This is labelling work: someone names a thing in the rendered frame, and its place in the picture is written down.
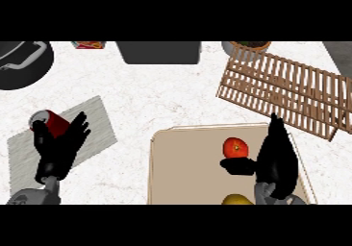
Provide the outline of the beige tray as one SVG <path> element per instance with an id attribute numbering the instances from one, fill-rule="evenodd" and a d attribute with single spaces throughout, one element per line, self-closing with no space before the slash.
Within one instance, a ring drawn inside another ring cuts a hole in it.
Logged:
<path id="1" fill-rule="evenodd" d="M 295 153 L 292 136 L 272 130 L 266 123 L 173 127 L 155 132 L 150 139 L 149 193 L 152 205 L 218 205 L 230 194 L 254 198 L 254 176 L 230 175 L 220 165 L 223 143 L 241 139 L 248 146 L 248 158 L 258 156 L 263 142 L 281 157 Z"/>

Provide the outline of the wooden slatted tiered shelf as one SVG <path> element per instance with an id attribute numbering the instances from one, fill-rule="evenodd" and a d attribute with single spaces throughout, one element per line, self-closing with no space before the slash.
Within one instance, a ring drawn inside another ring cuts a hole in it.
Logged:
<path id="1" fill-rule="evenodd" d="M 266 52 L 229 57 L 217 97 L 325 140 L 352 133 L 352 79 Z"/>

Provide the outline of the red tomato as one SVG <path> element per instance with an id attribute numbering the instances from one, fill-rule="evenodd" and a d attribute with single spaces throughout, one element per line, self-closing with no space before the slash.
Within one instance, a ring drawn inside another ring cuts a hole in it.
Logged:
<path id="1" fill-rule="evenodd" d="M 223 143 L 223 155 L 229 158 L 247 158 L 248 157 L 248 145 L 242 139 L 229 137 Z"/>

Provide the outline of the yellow fruit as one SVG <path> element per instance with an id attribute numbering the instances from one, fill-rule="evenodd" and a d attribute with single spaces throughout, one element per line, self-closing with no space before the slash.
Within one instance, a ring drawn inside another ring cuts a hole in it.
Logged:
<path id="1" fill-rule="evenodd" d="M 251 205 L 253 202 L 241 194 L 230 194 L 221 202 L 223 205 Z"/>

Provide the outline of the grey placemat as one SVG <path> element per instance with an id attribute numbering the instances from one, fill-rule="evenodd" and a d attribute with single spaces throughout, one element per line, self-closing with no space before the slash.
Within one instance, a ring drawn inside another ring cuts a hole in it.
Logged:
<path id="1" fill-rule="evenodd" d="M 87 99 L 79 105 L 63 111 L 59 115 L 70 121 L 79 111 L 87 115 L 90 134 L 78 151 L 72 166 L 78 166 L 118 142 L 100 96 Z M 25 130 L 22 133 L 11 136 L 7 140 L 7 144 L 10 193 L 16 193 L 23 188 L 38 188 L 41 186 L 33 180 L 39 155 L 33 148 L 32 132 Z"/>

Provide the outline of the grey slab appliance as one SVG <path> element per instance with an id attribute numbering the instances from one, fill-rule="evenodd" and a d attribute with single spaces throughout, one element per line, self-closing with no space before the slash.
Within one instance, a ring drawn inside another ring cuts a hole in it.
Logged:
<path id="1" fill-rule="evenodd" d="M 352 79 L 352 41 L 324 41 L 340 74 Z"/>

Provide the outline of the dark grey box appliance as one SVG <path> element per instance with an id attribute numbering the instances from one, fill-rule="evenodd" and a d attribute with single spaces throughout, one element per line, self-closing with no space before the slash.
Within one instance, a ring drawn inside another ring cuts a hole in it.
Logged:
<path id="1" fill-rule="evenodd" d="M 127 64 L 198 64 L 199 41 L 118 41 Z"/>

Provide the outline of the grey pot with brown rim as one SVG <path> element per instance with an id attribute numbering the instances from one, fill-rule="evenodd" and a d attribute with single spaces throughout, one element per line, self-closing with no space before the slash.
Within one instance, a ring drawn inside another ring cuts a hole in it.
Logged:
<path id="1" fill-rule="evenodd" d="M 223 41 L 221 47 L 226 54 L 242 62 L 260 58 L 261 52 L 270 45 L 269 41 Z"/>

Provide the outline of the red and yellow packet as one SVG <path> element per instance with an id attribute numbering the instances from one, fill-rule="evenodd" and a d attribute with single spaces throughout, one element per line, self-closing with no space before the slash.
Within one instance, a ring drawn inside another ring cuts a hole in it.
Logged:
<path id="1" fill-rule="evenodd" d="M 106 41 L 70 41 L 75 49 L 103 49 Z"/>

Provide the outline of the red can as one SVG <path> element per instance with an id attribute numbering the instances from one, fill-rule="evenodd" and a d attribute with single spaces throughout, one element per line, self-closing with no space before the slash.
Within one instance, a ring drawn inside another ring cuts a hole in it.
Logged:
<path id="1" fill-rule="evenodd" d="M 29 117 L 28 126 L 32 126 L 36 120 L 44 122 L 53 137 L 59 137 L 65 134 L 69 122 L 54 112 L 50 110 L 36 111 Z"/>

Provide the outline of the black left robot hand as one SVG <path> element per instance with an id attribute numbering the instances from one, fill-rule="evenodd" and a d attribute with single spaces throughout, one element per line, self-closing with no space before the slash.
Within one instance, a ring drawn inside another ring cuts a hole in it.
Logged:
<path id="1" fill-rule="evenodd" d="M 39 120 L 32 123 L 32 130 L 33 147 L 39 154 L 35 182 L 42 185 L 48 176 L 62 181 L 68 175 L 90 133 L 87 115 L 82 111 L 78 113 L 65 133 L 57 137 L 53 137 L 45 123 Z"/>

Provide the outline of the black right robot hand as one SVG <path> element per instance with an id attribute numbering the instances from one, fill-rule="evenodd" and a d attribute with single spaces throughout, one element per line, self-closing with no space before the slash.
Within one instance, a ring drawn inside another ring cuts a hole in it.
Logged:
<path id="1" fill-rule="evenodd" d="M 289 141 L 282 119 L 273 113 L 267 126 L 257 159 L 224 158 L 220 166 L 230 175 L 255 176 L 255 183 L 276 183 L 275 193 L 282 193 L 285 183 L 295 183 L 298 178 L 298 158 Z"/>

